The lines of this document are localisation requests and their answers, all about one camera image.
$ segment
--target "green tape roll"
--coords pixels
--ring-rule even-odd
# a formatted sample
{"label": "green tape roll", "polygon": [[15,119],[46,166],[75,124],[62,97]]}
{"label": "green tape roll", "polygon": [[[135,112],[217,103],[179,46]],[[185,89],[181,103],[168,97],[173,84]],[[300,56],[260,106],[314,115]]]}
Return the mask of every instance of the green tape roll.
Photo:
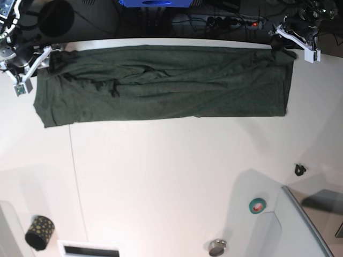
{"label": "green tape roll", "polygon": [[259,214],[267,207],[267,203],[262,198],[253,199],[249,204],[249,210],[252,214]]}

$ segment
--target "blue object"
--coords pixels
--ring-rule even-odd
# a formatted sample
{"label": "blue object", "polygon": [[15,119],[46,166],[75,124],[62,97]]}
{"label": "blue object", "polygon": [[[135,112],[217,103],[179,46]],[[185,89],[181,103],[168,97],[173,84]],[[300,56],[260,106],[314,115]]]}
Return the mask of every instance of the blue object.
{"label": "blue object", "polygon": [[193,0],[120,0],[119,3],[125,7],[183,7],[187,8]]}
{"label": "blue object", "polygon": [[259,214],[267,207],[267,203],[262,198],[253,199],[249,204],[249,210],[252,214]]}

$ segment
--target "power strip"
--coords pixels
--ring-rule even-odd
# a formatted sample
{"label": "power strip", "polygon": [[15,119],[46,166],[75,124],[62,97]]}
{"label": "power strip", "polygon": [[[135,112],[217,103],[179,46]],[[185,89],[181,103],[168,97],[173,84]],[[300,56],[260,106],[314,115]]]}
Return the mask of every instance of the power strip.
{"label": "power strip", "polygon": [[227,16],[213,16],[204,14],[191,14],[189,16],[179,14],[174,17],[173,25],[193,25],[193,26],[219,26],[223,29],[234,29],[241,26],[249,30],[257,31],[263,29],[266,20],[262,17],[238,17],[234,13]]}

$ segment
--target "polka dot container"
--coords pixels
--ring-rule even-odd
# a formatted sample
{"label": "polka dot container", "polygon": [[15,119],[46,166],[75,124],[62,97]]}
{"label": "polka dot container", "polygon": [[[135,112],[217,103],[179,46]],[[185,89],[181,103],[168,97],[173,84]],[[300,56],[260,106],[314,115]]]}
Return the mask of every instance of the polka dot container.
{"label": "polka dot container", "polygon": [[55,225],[50,219],[44,216],[37,216],[28,229],[25,240],[32,248],[42,251],[47,248],[54,231]]}

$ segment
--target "dark green cloth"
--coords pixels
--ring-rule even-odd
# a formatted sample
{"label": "dark green cloth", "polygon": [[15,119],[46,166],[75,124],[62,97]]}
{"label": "dark green cloth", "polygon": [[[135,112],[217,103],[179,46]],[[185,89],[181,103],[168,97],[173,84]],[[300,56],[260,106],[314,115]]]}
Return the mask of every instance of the dark green cloth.
{"label": "dark green cloth", "polygon": [[99,120],[284,116],[292,52],[139,46],[57,52],[38,74],[45,127]]}

